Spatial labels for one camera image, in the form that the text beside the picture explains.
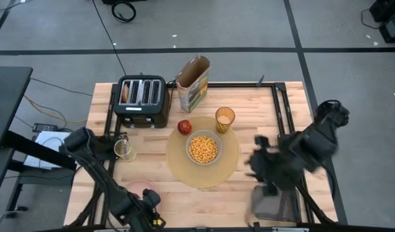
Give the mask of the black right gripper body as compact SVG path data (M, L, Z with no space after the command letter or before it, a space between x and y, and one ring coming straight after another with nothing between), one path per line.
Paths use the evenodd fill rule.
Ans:
M282 191L293 190L300 186L305 169L305 151L300 146L284 146L283 150L268 154L255 153L263 158L265 183L274 185Z

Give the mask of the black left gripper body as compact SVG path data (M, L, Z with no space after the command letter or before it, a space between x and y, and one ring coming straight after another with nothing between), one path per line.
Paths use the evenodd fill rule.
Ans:
M143 190L142 200L152 209L156 209L161 202L160 195L152 189Z

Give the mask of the pink plate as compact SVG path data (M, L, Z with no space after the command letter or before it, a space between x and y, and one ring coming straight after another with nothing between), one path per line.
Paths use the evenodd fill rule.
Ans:
M156 193L158 192L158 189L156 188L155 185L153 185L151 182L148 182L147 180L133 180L127 184L124 185L124 187L132 193L135 193L136 195L139 196L141 200L143 200L143 191L145 189L150 189L155 191Z

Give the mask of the orange tumbler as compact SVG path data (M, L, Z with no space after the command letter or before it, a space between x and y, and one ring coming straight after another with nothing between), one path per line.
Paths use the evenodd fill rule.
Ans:
M221 107L215 113L217 132L225 133L235 120L235 113L229 107Z

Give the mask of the beige bowl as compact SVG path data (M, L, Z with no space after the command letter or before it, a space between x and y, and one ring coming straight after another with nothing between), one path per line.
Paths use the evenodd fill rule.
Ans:
M208 137L213 138L213 139L215 140L217 146L218 146L218 155L217 155L217 157L215 158L215 160L212 161L212 162L210 162L210 163L208 163L208 164L200 164L200 165L210 165L210 164L215 163L215 162L220 158L220 156L221 156L221 154L222 154L222 142L221 142L220 138L218 137L218 135L217 135L216 133L214 133L214 132L212 132L212 131L208 131L208 130L200 130L200 131L194 132L192 135L190 135L190 136L188 137L187 142L186 142L186 152L187 152L188 157L189 157L190 160L193 161L194 163L199 164L199 163L197 163L196 161L194 161L194 160L191 158L191 156L190 156L190 154L189 154L189 151L188 151L189 143L190 143L191 139L192 139L193 137L195 137L195 136L198 136L198 135L206 135L206 136L208 136Z

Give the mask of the red apple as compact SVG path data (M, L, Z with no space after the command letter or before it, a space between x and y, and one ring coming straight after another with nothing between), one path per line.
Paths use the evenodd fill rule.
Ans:
M192 131L192 125L188 120L182 120L177 124L178 132L183 135L188 135Z

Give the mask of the panda cereal box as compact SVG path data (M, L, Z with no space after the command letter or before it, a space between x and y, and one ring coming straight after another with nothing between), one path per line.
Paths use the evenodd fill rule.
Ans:
M196 55L177 74L175 83L180 107L191 113L206 96L211 63L207 57Z

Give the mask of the toasted bagel half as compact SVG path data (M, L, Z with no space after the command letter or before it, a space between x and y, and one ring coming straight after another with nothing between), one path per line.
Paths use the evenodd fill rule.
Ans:
M129 84L124 84L122 87L122 93L121 93L121 104L126 104L128 102L128 96L130 92L130 85Z

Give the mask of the round woven beige placemat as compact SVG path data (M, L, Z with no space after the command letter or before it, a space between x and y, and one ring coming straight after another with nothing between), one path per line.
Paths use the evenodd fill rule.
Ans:
M189 119L192 131L183 135L174 129L167 147L166 157L172 174L184 184L194 188L212 188L225 182L237 169L240 145L233 130L217 133L216 120L211 117L192 117ZM222 142L222 154L213 164L200 165L190 160L186 152L186 142L190 135L200 130L216 133Z

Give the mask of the clear empty glass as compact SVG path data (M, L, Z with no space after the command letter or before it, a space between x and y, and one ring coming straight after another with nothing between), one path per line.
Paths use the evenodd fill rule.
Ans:
M118 140L113 147L113 151L116 156L126 162L131 162L137 157L134 146L127 139Z

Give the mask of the yellow cereal puffs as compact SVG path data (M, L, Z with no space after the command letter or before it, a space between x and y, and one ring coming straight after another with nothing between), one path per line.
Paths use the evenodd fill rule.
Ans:
M188 148L191 158L199 164L208 164L218 155L215 140L206 135L198 135L191 139Z

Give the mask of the black four-slot toaster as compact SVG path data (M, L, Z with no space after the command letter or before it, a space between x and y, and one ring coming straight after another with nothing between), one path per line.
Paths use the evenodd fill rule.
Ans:
M128 102L121 104L124 84L130 85ZM127 75L117 84L113 111L127 128L164 128L168 123L169 90L164 78L158 75Z

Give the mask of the white paper sheet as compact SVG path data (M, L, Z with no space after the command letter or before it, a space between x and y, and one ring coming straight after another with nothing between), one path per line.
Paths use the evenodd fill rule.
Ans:
M46 148L50 148L51 150L59 151L59 147L64 142L64 139L69 136L69 134L70 132L42 131L36 137L35 142ZM42 169L60 168L58 165L43 161L30 155L25 158L24 165Z

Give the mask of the black desk stand leg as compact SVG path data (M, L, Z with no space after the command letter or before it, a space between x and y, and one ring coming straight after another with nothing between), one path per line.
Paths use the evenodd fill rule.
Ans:
M7 131L5 136L2 139L0 148L10 148L12 151L19 151L31 157L38 158L39 160L43 160L49 162L51 164L55 164L60 168L70 169L72 171L76 170L77 165L75 161L71 158L61 155L58 151L54 151L53 149L47 148L41 144L38 144L32 140L26 139L25 137L16 134L12 131ZM20 173L20 176L17 178L17 182L15 183L14 192L11 194L10 200L8 201L7 211L8 218L15 217L15 211L27 211L27 207L22 207L17 205L17 200L19 198L20 192L23 187L23 183L21 182L21 178L25 178L23 175L24 171L30 171L32 169L43 171L42 168L27 168L23 162L10 161L8 164L8 169L12 171L16 171Z

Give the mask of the black power adapter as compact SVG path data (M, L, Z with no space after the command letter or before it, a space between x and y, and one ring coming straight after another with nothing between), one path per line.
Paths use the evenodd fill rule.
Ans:
M41 123L35 123L32 126L32 131L34 133L40 133L42 131L57 131L58 126L53 125L53 124L41 124Z

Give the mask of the black equipment box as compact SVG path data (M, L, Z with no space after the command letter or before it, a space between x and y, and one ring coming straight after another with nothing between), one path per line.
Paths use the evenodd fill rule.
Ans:
M380 27L380 33L386 43L395 43L395 17Z
M395 0L375 0L369 12L375 22L387 21L395 13Z

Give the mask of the black side desk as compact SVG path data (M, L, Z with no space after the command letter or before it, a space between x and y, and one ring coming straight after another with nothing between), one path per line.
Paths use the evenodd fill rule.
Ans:
M31 67L0 66L0 145L30 82Z

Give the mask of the black aluminium table frame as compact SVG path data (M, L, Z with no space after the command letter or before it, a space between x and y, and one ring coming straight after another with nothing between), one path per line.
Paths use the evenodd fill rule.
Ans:
M103 135L109 109L112 83L96 83L88 114L87 127L96 135ZM309 105L302 82L285 82L289 105L297 130L304 130L312 121ZM186 154L185 135L174 139L171 135L178 133L177 124L183 119L214 119L220 107L230 107L236 114L227 134L219 134L222 139L221 161L229 159L231 148L238 148L238 160L233 161L233 173L221 184L211 188L194 188L179 181L173 174L174 161L170 166L167 151L178 153L176 158L189 160ZM271 87L256 87L254 82L212 82L209 83L207 95L191 112L180 108L178 93L173 92L169 122L165 128L125 128L121 132L128 134L137 157L131 161L118 160L115 163L113 178L121 186L128 186L134 180L147 180L156 187L162 202L158 212L166 221L164 229L194 227L245 227L259 221L261 226L294 226L291 222L258 220L249 216L250 198L253 188L259 183L246 173L251 170L244 165L245 160L257 148L255 135L269 137L269 142L277 144L278 123ZM189 165L200 165L189 160ZM324 169L316 174L305 174L307 189L312 198L324 210L325 214L337 221L330 184ZM72 193L68 203L64 224L75 220L83 210L93 193L94 181L84 170L79 170L73 180Z

